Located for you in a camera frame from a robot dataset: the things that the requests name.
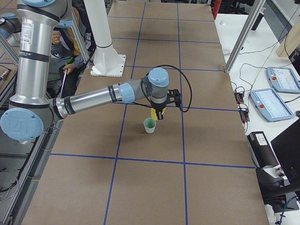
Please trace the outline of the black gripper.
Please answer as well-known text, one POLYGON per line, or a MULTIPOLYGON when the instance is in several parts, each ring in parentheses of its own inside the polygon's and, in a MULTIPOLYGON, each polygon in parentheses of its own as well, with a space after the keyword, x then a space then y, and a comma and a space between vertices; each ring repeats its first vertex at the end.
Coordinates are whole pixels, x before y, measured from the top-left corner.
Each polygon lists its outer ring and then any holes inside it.
POLYGON ((156 114, 157 114, 157 120, 163 120, 163 114, 162 114, 162 110, 166 107, 167 105, 167 101, 164 101, 162 103, 155 103, 154 101, 150 101, 151 103, 151 108, 154 108, 156 110, 156 114))

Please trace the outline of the black monitor arm base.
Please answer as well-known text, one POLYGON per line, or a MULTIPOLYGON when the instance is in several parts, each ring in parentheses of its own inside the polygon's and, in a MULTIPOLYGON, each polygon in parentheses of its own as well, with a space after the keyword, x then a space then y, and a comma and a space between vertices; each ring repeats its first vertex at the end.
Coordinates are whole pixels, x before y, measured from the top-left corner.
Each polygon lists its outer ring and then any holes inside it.
POLYGON ((282 212, 286 203, 292 199, 285 211, 299 210, 297 199, 300 199, 300 182, 290 184, 289 180, 274 178, 262 168, 256 168, 256 176, 265 205, 270 205, 275 213, 282 212))

